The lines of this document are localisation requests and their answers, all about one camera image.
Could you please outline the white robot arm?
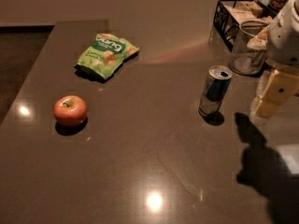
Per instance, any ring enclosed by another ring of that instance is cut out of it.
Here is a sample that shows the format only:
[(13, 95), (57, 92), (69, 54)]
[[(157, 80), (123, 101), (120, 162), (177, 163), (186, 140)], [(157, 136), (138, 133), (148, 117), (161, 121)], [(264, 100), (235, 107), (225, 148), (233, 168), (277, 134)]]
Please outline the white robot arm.
[(247, 46), (265, 50), (269, 68), (259, 79), (250, 120), (264, 125), (299, 88), (299, 0), (289, 0)]

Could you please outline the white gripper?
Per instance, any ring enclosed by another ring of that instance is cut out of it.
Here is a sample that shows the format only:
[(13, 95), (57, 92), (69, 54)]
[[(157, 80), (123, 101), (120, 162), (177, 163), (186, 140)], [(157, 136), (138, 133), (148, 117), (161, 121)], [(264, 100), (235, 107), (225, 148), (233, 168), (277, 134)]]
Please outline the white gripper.
[(255, 126), (264, 125), (299, 90), (298, 15), (284, 14), (273, 19), (267, 36), (267, 55), (280, 64), (265, 70), (259, 79), (249, 114)]

